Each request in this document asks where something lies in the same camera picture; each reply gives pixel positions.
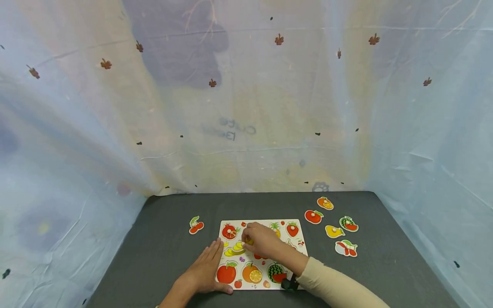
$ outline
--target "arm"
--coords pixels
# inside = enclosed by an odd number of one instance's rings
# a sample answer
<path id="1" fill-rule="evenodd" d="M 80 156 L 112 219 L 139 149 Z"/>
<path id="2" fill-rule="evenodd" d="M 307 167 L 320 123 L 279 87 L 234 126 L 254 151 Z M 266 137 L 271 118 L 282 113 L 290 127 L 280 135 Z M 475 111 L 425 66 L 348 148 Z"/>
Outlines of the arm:
<path id="1" fill-rule="evenodd" d="M 249 242 L 243 245 L 245 249 L 284 265 L 298 277 L 296 281 L 305 290 L 332 308 L 389 308 L 355 280 L 294 250 L 263 225 L 248 224 L 242 241 Z"/>
<path id="2" fill-rule="evenodd" d="M 179 278 L 157 308 L 185 308 L 194 295 L 195 291 L 190 285 Z"/>
<path id="3" fill-rule="evenodd" d="M 197 260 L 175 281 L 156 308 L 184 308 L 195 293 L 220 291 L 232 294 L 231 286 L 215 281 L 223 246 L 221 239 L 216 239 L 206 247 Z"/>
<path id="4" fill-rule="evenodd" d="M 305 290 L 332 308 L 389 308 L 378 296 L 343 273 L 291 247 L 283 248 L 277 261 L 298 276 L 296 281 Z"/>

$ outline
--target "beige sleeve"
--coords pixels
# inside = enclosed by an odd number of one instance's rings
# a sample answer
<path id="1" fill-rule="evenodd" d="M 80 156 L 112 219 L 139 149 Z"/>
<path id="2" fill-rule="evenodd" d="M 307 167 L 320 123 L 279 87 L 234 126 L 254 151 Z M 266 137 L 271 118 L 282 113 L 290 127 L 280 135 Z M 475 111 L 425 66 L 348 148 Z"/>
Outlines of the beige sleeve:
<path id="1" fill-rule="evenodd" d="M 389 308 L 378 296 L 355 280 L 312 257 L 296 281 L 332 308 Z"/>

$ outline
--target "right hand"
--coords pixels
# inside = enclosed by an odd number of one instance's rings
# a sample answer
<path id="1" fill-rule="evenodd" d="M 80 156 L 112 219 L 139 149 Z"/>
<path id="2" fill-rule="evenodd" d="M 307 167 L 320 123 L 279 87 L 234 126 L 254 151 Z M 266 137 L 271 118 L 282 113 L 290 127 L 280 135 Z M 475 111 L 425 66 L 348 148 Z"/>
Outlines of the right hand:
<path id="1" fill-rule="evenodd" d="M 253 240 L 253 245 L 247 243 L 249 239 Z M 282 249 L 287 246 L 277 237 L 276 232 L 257 222 L 246 225 L 242 233 L 242 242 L 244 249 L 274 261 L 277 260 Z"/>

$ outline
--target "left hand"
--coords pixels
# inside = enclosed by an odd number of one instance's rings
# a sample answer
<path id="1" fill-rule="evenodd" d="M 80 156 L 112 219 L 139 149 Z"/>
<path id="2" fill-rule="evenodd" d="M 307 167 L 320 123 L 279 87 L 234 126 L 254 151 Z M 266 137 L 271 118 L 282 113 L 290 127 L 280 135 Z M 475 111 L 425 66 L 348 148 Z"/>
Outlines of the left hand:
<path id="1" fill-rule="evenodd" d="M 179 278 L 186 285 L 191 286 L 195 293 L 208 293 L 220 291 L 227 294 L 233 293 L 233 288 L 225 283 L 215 280 L 219 261 L 224 244 L 220 238 L 206 247 L 197 260 Z"/>

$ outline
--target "banana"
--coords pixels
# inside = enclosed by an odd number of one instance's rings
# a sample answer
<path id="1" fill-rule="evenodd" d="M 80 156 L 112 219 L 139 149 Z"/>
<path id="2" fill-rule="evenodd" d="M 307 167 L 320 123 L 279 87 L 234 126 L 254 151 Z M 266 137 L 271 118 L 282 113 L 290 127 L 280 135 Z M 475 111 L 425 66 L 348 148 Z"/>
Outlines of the banana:
<path id="1" fill-rule="evenodd" d="M 235 246 L 233 247 L 233 250 L 235 252 L 243 251 L 244 249 L 243 249 L 243 246 L 242 246 L 242 242 L 239 241 L 238 243 L 236 243 Z"/>
<path id="2" fill-rule="evenodd" d="M 241 254 L 244 254 L 244 253 L 245 253 L 245 251 L 244 251 L 243 249 L 242 249 L 241 251 L 234 251 L 233 249 L 228 248 L 228 250 L 226 250 L 226 251 L 224 252 L 224 255 L 225 255 L 226 257 L 233 257 L 233 256 L 239 256 L 239 255 L 241 255 Z"/>

